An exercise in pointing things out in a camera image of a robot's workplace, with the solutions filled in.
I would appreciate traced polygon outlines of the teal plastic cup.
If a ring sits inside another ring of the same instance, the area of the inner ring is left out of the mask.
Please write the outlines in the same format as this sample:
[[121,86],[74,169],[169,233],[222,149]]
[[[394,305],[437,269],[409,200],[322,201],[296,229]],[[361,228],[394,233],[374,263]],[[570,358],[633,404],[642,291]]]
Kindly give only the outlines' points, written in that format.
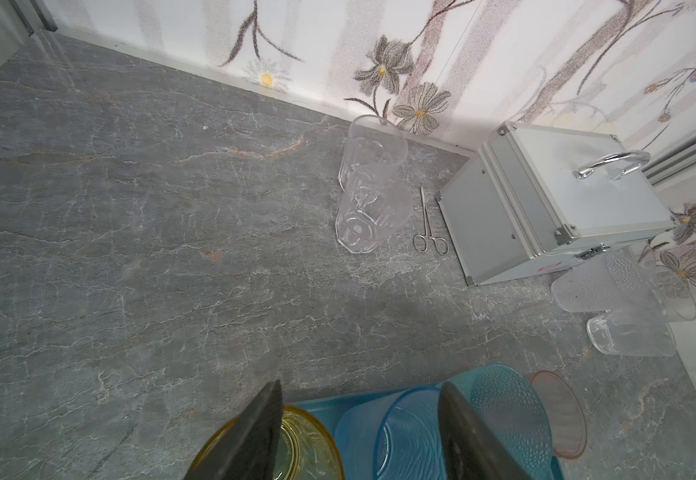
[[507,365],[490,364],[449,381],[530,478],[548,477],[553,457],[550,423],[524,376]]

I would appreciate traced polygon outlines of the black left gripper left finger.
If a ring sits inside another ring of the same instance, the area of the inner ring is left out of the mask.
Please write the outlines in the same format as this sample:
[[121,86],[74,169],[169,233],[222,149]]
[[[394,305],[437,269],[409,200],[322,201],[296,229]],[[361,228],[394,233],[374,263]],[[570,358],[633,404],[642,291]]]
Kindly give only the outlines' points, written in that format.
[[267,383],[185,479],[272,479],[283,409],[281,382]]

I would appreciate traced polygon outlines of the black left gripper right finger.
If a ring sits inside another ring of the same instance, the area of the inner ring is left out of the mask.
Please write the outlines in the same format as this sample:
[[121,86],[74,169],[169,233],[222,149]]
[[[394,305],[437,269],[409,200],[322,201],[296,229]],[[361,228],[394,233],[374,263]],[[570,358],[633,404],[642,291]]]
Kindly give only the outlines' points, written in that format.
[[438,422],[448,479],[529,479],[451,382],[443,382]]

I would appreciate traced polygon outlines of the pink plastic cup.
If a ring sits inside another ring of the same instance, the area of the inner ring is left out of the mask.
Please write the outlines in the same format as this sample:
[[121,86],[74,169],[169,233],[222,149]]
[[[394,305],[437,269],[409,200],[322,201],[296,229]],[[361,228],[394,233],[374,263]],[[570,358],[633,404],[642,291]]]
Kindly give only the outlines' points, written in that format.
[[588,442],[587,422],[573,389],[564,378],[548,370],[527,374],[525,378],[545,409],[554,455],[567,460],[580,458]]

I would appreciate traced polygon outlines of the clear faceted glass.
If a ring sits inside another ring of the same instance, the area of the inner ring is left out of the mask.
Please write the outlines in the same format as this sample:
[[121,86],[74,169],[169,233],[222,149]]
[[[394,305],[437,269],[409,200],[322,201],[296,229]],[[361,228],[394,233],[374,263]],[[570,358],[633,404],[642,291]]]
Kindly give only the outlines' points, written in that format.
[[370,253],[408,222],[412,210],[412,191],[403,179],[360,167],[348,178],[335,220],[336,239],[350,253]]
[[359,167],[372,165],[381,174],[395,173],[408,156],[408,142],[390,121],[377,115],[361,115],[349,126],[338,173],[346,190],[350,175]]

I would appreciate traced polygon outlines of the blue plastic cup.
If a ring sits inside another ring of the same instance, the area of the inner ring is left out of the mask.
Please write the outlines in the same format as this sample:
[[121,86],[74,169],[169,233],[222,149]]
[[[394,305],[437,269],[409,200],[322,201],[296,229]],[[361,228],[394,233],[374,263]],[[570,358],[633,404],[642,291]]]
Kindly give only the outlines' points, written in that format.
[[347,479],[444,479],[441,389],[415,387],[352,407],[334,439]]

